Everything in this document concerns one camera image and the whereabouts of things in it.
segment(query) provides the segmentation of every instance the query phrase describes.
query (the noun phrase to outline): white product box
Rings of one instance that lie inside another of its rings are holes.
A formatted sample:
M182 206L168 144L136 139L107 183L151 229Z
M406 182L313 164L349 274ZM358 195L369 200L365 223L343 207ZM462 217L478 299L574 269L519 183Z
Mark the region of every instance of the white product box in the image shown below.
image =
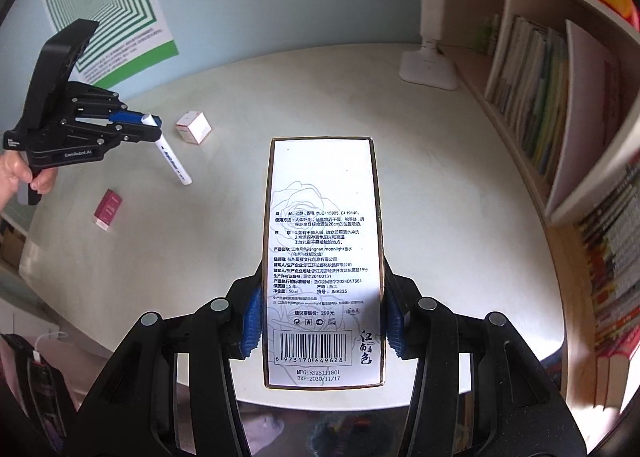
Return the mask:
M370 138L271 142L262 260L265 386L382 385L382 222Z
M187 143L201 144L207 134L211 132L211 126L204 113L189 111L182 116L175 127Z

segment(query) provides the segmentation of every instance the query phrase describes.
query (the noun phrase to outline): green striped poster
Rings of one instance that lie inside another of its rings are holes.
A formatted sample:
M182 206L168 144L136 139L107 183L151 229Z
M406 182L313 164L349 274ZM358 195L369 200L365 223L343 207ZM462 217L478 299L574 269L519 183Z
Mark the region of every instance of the green striped poster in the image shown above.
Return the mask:
M178 54L157 0L44 0L55 31L77 18L97 20L76 68L87 83L109 88Z

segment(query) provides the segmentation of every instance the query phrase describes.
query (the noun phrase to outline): table surface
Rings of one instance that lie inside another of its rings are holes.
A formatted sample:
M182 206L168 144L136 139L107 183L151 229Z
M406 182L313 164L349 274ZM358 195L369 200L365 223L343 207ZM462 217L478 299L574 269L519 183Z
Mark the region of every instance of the table surface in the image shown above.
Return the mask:
M253 274L271 138L370 136L394 272L454 312L504 312L536 356L552 354L564 338L558 281L526 187L469 92L399 79L408 49L415 46L272 54L131 100L132 110L162 117L193 183L183 186L153 144L120 145L100 163L64 167L38 206L20 274L70 323L114 350L142 313L191 313ZM201 145L183 142L173 126L187 110L203 111L213 127ZM109 188L123 203L103 231L92 217ZM415 362L387 355L383 387L289 391L264 387L256 350L232 362L236 394L308 410L407 405ZM184 358L178 379L188 381ZM468 390L468 368L460 386Z

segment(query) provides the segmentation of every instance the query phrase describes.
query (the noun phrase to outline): white marker pen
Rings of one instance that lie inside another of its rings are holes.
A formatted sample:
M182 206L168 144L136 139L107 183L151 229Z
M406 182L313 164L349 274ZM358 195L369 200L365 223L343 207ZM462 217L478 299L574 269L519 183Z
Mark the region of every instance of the white marker pen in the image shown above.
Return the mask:
M154 117L151 114L145 114L144 116L142 116L142 123L144 125L151 125L153 127L158 126ZM182 166L182 163L178 161L178 157L175 155L172 148L166 142L166 139L164 138L164 134L162 134L160 136L160 139L156 141L156 147L160 149L160 152L162 152L162 155L166 159L167 163L171 165L171 168L174 169L174 172L180 178L180 181L182 181L182 184L191 184L191 177L189 176L189 174L187 174L187 171Z

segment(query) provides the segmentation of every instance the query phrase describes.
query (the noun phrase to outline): bookshelf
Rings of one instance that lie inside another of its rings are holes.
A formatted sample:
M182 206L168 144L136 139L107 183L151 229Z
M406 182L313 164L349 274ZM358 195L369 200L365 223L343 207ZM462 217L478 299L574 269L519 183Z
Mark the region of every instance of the bookshelf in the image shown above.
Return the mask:
M501 19L493 57L473 51L479 25L493 14ZM620 60L623 120L604 153L557 208L546 212L551 184L533 166L496 107L489 89L500 74L513 19L522 16L565 33L571 20ZM595 390L594 313L586 257L574 224L602 197L640 148L640 33L598 0L446 0L442 50L497 130L529 190L545 228L560 287L565 322L562 393L585 439L598 423Z

